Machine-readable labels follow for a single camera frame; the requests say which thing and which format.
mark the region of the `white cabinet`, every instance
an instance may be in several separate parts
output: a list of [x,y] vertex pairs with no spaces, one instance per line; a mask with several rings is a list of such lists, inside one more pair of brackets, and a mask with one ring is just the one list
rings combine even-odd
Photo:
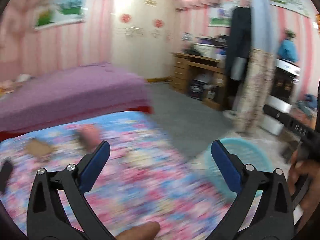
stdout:
[[112,63],[146,78],[170,76],[173,0],[114,0]]

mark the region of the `plastic laundry basket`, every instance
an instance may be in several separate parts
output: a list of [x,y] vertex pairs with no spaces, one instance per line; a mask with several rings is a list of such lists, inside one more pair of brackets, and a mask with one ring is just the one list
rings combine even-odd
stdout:
[[[265,153],[252,143],[240,138],[224,138],[220,142],[228,150],[229,153],[237,155],[243,164],[252,164],[258,171],[273,172],[274,168],[271,161]],[[204,152],[204,160],[207,169],[206,176],[209,181],[214,184],[216,189],[228,200],[234,200],[236,193],[230,191],[226,184],[218,166],[211,155],[211,145]],[[262,190],[258,191],[256,197],[262,194]]]

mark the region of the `yellow baseboard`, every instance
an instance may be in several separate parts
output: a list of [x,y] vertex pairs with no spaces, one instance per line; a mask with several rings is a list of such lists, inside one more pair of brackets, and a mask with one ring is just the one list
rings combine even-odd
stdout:
[[147,79],[147,81],[149,83],[153,83],[153,82],[163,82],[163,81],[170,81],[171,78],[170,77],[166,77],[166,78],[150,78],[150,79]]

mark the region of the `gray floor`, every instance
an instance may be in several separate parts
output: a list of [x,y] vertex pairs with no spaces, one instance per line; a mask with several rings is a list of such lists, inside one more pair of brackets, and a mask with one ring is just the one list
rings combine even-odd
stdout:
[[188,160],[228,133],[232,123],[222,112],[172,89],[166,82],[151,83],[155,114],[151,118],[172,138]]

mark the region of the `blue gripper pad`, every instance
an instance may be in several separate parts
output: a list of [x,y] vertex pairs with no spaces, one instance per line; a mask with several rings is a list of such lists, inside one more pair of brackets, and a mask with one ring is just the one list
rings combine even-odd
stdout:
[[80,175],[79,191],[89,192],[110,157],[110,144],[106,141],[100,146]]
[[231,155],[219,140],[216,140],[211,145],[211,155],[217,164],[225,182],[229,189],[238,195],[242,191],[241,174],[232,164],[228,155]]

